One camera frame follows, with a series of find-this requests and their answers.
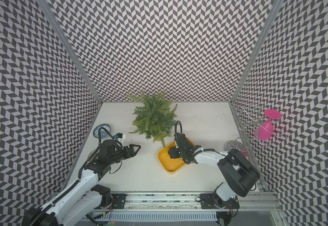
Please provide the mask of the small green christmas tree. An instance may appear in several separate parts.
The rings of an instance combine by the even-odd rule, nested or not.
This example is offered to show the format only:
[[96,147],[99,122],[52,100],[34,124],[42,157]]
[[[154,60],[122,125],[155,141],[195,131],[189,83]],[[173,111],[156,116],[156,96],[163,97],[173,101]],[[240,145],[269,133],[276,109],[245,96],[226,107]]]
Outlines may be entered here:
[[132,125],[136,129],[131,133],[144,135],[147,140],[160,142],[165,147],[164,139],[171,136],[178,105],[171,108],[173,101],[166,99],[165,91],[147,94],[142,90],[139,96],[127,94],[125,97],[142,104],[134,110],[136,117]]

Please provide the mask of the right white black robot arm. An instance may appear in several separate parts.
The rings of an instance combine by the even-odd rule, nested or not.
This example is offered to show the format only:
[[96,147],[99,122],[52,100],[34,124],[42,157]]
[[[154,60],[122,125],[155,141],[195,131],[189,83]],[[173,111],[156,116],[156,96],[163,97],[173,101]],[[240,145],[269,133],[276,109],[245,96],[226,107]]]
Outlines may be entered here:
[[246,197],[260,178],[260,173],[243,154],[233,148],[226,154],[213,148],[193,146],[182,132],[182,124],[174,125],[175,147],[169,148],[171,159],[181,158],[185,164],[207,164],[218,167],[225,181],[218,185],[209,196],[209,205],[214,208],[227,209],[236,206],[235,198]]

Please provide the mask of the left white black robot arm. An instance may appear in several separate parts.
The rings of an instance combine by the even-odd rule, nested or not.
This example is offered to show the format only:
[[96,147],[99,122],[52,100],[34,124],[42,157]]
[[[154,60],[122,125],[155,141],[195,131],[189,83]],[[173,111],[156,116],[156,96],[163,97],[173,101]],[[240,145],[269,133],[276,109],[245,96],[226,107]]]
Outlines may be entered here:
[[99,185],[99,181],[113,164],[136,156],[141,146],[124,146],[125,136],[121,133],[108,136],[106,140],[98,139],[97,148],[81,166],[74,182],[46,204],[26,211],[23,226],[74,226],[93,209],[112,207],[111,190]]

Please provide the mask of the blue patterned small bowl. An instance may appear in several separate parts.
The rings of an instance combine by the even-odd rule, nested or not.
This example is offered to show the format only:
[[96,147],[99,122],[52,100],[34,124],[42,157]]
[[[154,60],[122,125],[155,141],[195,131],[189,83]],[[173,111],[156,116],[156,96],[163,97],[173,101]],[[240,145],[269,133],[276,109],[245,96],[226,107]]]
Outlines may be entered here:
[[93,130],[93,136],[95,138],[99,138],[99,134],[101,138],[108,137],[108,132],[111,133],[111,126],[108,124],[100,124]]

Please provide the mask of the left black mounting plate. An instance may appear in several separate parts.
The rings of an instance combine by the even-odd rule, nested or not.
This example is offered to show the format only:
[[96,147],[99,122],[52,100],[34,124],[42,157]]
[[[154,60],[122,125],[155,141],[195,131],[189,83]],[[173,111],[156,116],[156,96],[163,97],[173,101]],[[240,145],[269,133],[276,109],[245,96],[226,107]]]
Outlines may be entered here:
[[114,210],[124,209],[126,198],[127,198],[127,194],[125,193],[107,195],[105,197],[104,207],[106,209],[114,209]]

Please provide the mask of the black mounting plate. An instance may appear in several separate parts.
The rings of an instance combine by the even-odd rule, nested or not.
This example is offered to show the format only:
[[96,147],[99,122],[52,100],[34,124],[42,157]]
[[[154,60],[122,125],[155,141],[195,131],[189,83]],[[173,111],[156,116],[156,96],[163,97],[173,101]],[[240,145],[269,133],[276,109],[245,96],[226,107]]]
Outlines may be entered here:
[[239,201],[236,196],[232,196],[227,201],[223,201],[217,195],[210,193],[202,193],[199,195],[199,202],[202,209],[239,209]]
[[125,193],[107,195],[105,197],[104,207],[106,209],[114,209],[114,210],[124,209],[126,198],[127,198],[127,194]]

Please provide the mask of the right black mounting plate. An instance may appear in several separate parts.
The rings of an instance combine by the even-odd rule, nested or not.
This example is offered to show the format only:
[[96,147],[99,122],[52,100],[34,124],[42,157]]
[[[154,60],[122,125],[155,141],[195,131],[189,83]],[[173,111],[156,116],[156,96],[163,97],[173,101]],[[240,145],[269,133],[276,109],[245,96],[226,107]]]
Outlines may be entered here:
[[239,209],[239,201],[236,196],[232,196],[227,201],[223,201],[217,195],[210,193],[202,193],[199,195],[199,202],[202,209]]

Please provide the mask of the white ribbed vent strip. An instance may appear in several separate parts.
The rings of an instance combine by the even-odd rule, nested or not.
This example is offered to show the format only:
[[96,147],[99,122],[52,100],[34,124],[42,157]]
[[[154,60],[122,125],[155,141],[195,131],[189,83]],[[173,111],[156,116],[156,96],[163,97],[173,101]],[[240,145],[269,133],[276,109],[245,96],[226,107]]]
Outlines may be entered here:
[[93,216],[101,216],[98,219],[102,221],[122,222],[217,221],[216,213],[211,211],[122,211],[108,213],[104,216],[95,213]]

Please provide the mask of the pink plastic wine glass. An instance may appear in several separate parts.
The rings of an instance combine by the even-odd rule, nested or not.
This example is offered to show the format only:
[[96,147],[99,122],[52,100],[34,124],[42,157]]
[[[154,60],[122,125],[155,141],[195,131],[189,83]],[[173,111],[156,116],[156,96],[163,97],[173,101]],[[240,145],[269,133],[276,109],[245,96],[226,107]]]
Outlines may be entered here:
[[264,111],[264,115],[268,118],[268,120],[260,123],[253,134],[259,140],[268,141],[274,136],[274,126],[272,124],[272,120],[279,120],[282,117],[282,114],[277,110],[267,109]]

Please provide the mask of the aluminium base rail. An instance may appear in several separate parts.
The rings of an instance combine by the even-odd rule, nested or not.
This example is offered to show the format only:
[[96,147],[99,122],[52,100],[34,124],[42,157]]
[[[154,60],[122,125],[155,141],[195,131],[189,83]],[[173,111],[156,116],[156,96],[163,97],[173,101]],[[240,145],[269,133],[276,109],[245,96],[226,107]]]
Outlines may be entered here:
[[[199,195],[202,193],[205,192],[126,192],[126,203],[120,211],[221,211],[202,209],[199,202]],[[240,205],[238,211],[282,210],[276,195],[271,192],[250,192],[246,197],[237,198]]]

